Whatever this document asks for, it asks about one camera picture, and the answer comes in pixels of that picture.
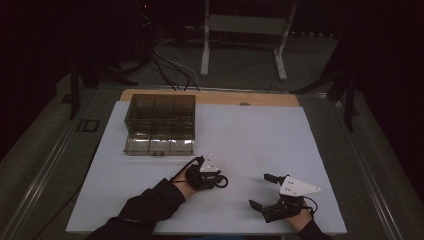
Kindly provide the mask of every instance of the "metal stand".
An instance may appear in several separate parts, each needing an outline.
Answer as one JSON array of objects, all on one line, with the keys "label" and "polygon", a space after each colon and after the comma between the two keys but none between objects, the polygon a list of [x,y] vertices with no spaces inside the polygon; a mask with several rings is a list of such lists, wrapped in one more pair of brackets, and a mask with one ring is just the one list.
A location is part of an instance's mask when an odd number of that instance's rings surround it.
[{"label": "metal stand", "polygon": [[242,33],[259,33],[281,35],[281,44],[274,49],[275,63],[279,79],[287,80],[287,73],[284,67],[282,54],[284,46],[290,33],[291,24],[297,5],[293,4],[290,9],[288,18],[264,18],[264,17],[245,17],[245,16],[227,16],[215,15],[209,13],[209,0],[206,0],[205,6],[205,33],[202,55],[202,65],[200,69],[201,76],[207,76],[209,73],[209,32],[242,32]]},{"label": "metal stand", "polygon": [[353,72],[346,72],[343,69],[337,70],[326,76],[322,75],[317,81],[298,90],[290,91],[290,93],[302,95],[328,82],[334,82],[327,93],[327,98],[330,101],[339,101],[346,91],[344,121],[348,129],[353,132],[352,117],[358,72],[359,70]]}]

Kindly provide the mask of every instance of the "metal rail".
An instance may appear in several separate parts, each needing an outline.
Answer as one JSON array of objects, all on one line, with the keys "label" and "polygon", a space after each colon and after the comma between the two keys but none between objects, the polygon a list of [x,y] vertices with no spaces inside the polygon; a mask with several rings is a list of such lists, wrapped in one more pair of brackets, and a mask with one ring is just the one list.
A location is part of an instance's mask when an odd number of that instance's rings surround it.
[{"label": "metal rail", "polygon": [[67,124],[61,133],[55,146],[50,152],[49,157],[45,160],[43,166],[35,176],[23,199],[12,215],[12,218],[5,226],[4,231],[0,236],[1,240],[13,240],[28,220],[52,173],[54,172],[57,163],[60,161],[61,156],[68,145],[70,136],[77,129],[85,110],[94,96],[94,93],[95,90],[91,89],[86,89],[84,91],[80,111],[76,114],[75,118]]},{"label": "metal rail", "polygon": [[340,102],[330,102],[330,104],[335,112],[337,122],[339,123],[340,128],[342,129],[345,135],[345,138],[349,142],[350,149],[354,155],[353,157],[359,167],[361,177],[365,183],[365,186],[368,190],[368,193],[371,197],[377,214],[380,217],[380,221],[383,225],[384,230],[386,231],[388,239],[404,239],[395,219],[392,216],[392,213],[383,196],[383,193],[381,192],[380,187],[378,186],[374,175],[368,166],[367,158],[363,154],[355,135],[347,129],[344,123],[342,104]]}]

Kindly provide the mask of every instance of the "table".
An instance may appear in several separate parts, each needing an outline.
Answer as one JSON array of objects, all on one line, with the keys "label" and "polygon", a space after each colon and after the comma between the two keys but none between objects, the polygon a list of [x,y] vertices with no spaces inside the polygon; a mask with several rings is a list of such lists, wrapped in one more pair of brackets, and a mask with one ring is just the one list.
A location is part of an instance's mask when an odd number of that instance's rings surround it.
[{"label": "table", "polygon": [[125,91],[124,101],[116,103],[66,231],[95,230],[116,216],[128,198],[164,177],[172,177],[193,158],[158,159],[123,153],[127,135],[124,118],[133,93],[195,94],[195,156],[211,153],[229,179],[224,189],[195,194],[172,219],[158,223],[155,234],[292,233],[286,222],[267,224],[249,206],[249,199],[271,205],[279,198],[279,186],[263,180],[264,173],[290,174],[320,187],[321,192],[309,196],[319,204],[317,224],[329,234],[346,232],[306,115],[294,96],[144,90]]},{"label": "table", "polygon": [[267,18],[267,17],[248,17],[248,16],[229,16],[210,14],[209,0],[206,0],[205,7],[205,30],[204,44],[202,53],[202,64],[200,69],[201,76],[207,76],[209,73],[209,32],[242,32],[281,35],[280,46],[274,49],[274,58],[277,65],[278,76],[280,80],[287,80],[287,73],[282,58],[284,46],[290,33],[293,17],[297,5],[292,4],[289,15],[285,18]]}]

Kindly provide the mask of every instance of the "cable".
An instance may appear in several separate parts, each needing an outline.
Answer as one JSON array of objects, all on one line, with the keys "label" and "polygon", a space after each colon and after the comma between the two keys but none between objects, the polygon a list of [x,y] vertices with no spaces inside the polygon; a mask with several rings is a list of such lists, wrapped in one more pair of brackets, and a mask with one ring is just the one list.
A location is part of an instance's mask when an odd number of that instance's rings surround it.
[{"label": "cable", "polygon": [[143,71],[147,67],[147,64],[138,64],[133,68],[128,68],[119,72],[121,75],[125,75],[126,77],[134,76],[135,74]]},{"label": "cable", "polygon": [[[168,64],[170,64],[170,65],[164,65],[164,64],[162,64],[162,63],[160,63],[159,61],[158,61],[158,59],[156,59],[156,57],[158,57],[159,59],[161,59],[161,60],[163,60],[163,61],[165,61],[166,63],[168,63]],[[189,68],[189,67],[187,67],[187,66],[185,66],[185,65],[182,65],[182,64],[179,64],[179,63],[176,63],[176,62],[174,62],[174,61],[171,61],[171,60],[169,60],[169,59],[167,59],[167,58],[165,58],[165,57],[163,57],[163,56],[161,56],[157,51],[156,51],[156,49],[154,49],[154,51],[153,51],[153,57],[152,57],[152,62],[157,66],[157,68],[158,69],[154,69],[155,71],[157,71],[158,73],[160,73],[161,74],[161,76],[162,76],[162,78],[171,86],[171,87],[173,87],[173,89],[175,90],[175,91],[177,91],[177,90],[180,90],[180,91],[186,91],[187,89],[188,89],[188,87],[189,87],[189,85],[190,85],[190,82],[191,83],[193,83],[193,85],[196,87],[196,89],[200,92],[200,88],[199,88],[199,78],[198,78],[198,76],[197,76],[197,74],[196,74],[196,72],[194,71],[194,70],[192,70],[191,68]],[[194,81],[191,77],[190,77],[190,75],[189,74],[187,74],[185,71],[183,71],[179,66],[181,66],[181,67],[184,67],[184,68],[186,68],[186,69],[188,69],[189,71],[191,71],[194,75],[195,75],[195,77],[196,77],[196,81]],[[185,77],[185,79],[186,79],[186,84],[185,84],[185,87],[183,88],[183,89],[180,89],[180,87],[175,83],[175,82],[173,82],[173,81],[171,81],[169,78],[168,78],[168,76],[166,75],[166,73],[163,71],[163,69],[162,69],[162,67],[165,67],[165,68],[169,68],[169,69],[172,69],[172,70],[174,70],[174,71],[177,71],[177,72],[179,72],[179,73],[181,73],[181,74],[183,74],[183,76]]]},{"label": "cable", "polygon": [[169,39],[163,40],[162,42],[157,42],[156,45],[162,45],[162,44],[174,42],[174,41],[176,41],[175,38],[169,38]]},{"label": "cable", "polygon": [[[158,57],[160,57],[161,59],[163,59],[164,61],[166,61],[166,62],[168,62],[168,63],[170,63],[170,64],[172,64],[176,69],[174,69],[174,70],[177,70],[177,71],[179,71],[179,72],[181,72],[182,74],[184,74],[184,76],[189,80],[189,81],[191,81],[193,84],[194,84],[194,86],[197,88],[197,90],[200,92],[200,86],[199,86],[199,77],[198,77],[198,75],[196,74],[196,72],[193,70],[193,69],[191,69],[191,68],[189,68],[189,67],[187,67],[187,66],[185,66],[185,65],[183,65],[183,64],[180,64],[180,63],[177,63],[177,62],[174,62],[174,61],[171,61],[171,60],[169,60],[169,59],[167,59],[167,58],[165,58],[165,57],[163,57],[163,56],[161,56],[157,51],[156,51],[156,49],[154,49],[154,54],[155,55],[157,55]],[[178,66],[181,66],[181,67],[183,67],[183,68],[185,68],[185,69],[187,69],[187,70],[189,70],[189,71],[191,71],[192,73],[193,73],[193,75],[196,77],[196,81],[194,82],[193,81],[193,79],[187,74],[187,73],[185,73],[182,69],[180,69]]]},{"label": "cable", "polygon": [[173,176],[169,181],[170,182],[174,182],[174,179],[175,178],[177,178],[177,176],[178,175],[180,175],[183,171],[184,171],[184,169],[186,169],[188,166],[190,166],[190,164],[192,164],[194,161],[196,161],[197,160],[197,158],[193,158],[192,160],[190,160],[188,163],[186,163],[186,165],[184,165],[184,167],[182,167],[181,169],[180,169],[180,171],[178,171],[177,172],[177,174],[175,174],[175,176]]},{"label": "cable", "polygon": [[94,159],[95,153],[97,152],[97,149],[99,147],[99,144],[97,144],[96,149],[94,150],[93,155],[91,156],[90,163],[88,164],[88,168],[85,171],[84,179],[82,180],[81,184],[78,186],[78,188],[72,194],[72,196],[68,199],[68,201],[66,201],[65,204],[63,204],[62,207],[59,208],[59,211],[57,211],[53,215],[53,217],[51,217],[50,220],[47,221],[47,223],[44,224],[44,226],[40,230],[38,230],[37,234],[35,234],[35,236],[32,238],[32,240],[36,240],[44,232],[44,230],[46,230],[46,228],[53,222],[53,220],[55,220],[56,217],[59,216],[59,214],[69,205],[69,203],[72,202],[72,200],[75,198],[75,196],[79,193],[79,191],[81,190],[82,186],[84,185],[85,179],[87,178],[88,171],[90,170],[91,164],[93,163],[93,159]]},{"label": "cable", "polygon": [[[298,38],[295,37],[294,41],[293,41],[293,47],[291,47],[292,49],[296,50],[296,45],[298,43]],[[254,88],[254,90],[259,90],[263,87],[268,87],[268,92],[270,92],[273,89],[276,89],[277,91],[285,91],[284,89],[281,89],[277,83],[280,83],[281,81],[277,81],[279,80],[279,75],[278,73],[282,70],[286,70],[289,69],[290,67],[293,66],[294,62],[296,60],[296,51],[293,51],[293,57],[290,59],[290,61],[287,64],[284,64],[284,68],[280,69],[279,71],[275,72],[275,78],[271,80],[271,82],[269,84],[262,84],[256,88]]]},{"label": "cable", "polygon": [[311,209],[311,215],[314,216],[315,212],[318,211],[318,204],[317,204],[317,202],[315,202],[312,198],[309,198],[309,197],[305,197],[304,196],[303,198],[306,198],[306,199],[312,201],[315,204],[315,210],[312,207],[310,207],[310,209]]}]

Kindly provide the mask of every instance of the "dark background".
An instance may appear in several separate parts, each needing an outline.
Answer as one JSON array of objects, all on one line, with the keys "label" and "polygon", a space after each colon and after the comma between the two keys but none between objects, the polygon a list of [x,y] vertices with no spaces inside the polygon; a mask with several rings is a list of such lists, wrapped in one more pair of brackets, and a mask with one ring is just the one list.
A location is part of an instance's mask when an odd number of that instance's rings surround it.
[{"label": "dark background", "polygon": [[[110,17],[110,6],[117,2],[123,1],[108,0],[100,4],[94,0],[7,0],[1,3],[1,158],[55,95],[55,84],[69,73],[75,43],[96,46],[89,53],[99,61],[116,60],[119,52],[115,50],[119,47],[113,47],[117,43],[114,33],[120,29],[125,34],[126,29],[134,28],[125,19],[126,14],[121,14],[123,19],[117,21],[124,25],[111,26],[105,21],[105,17]],[[203,24],[204,5],[199,1],[157,2],[156,20],[179,39],[185,38],[185,26]],[[211,11],[226,13],[234,2],[237,1],[216,0]],[[249,1],[253,4],[250,7],[246,2],[238,1],[240,14],[274,16],[279,14],[279,4],[283,4],[269,1],[276,7],[267,11],[269,8],[258,3],[262,1]],[[424,201],[424,187],[420,184],[424,178],[422,12],[424,4],[412,0],[302,1],[292,30],[298,36],[312,33],[340,39],[326,72],[344,69],[358,73],[357,89],[364,93]]]}]

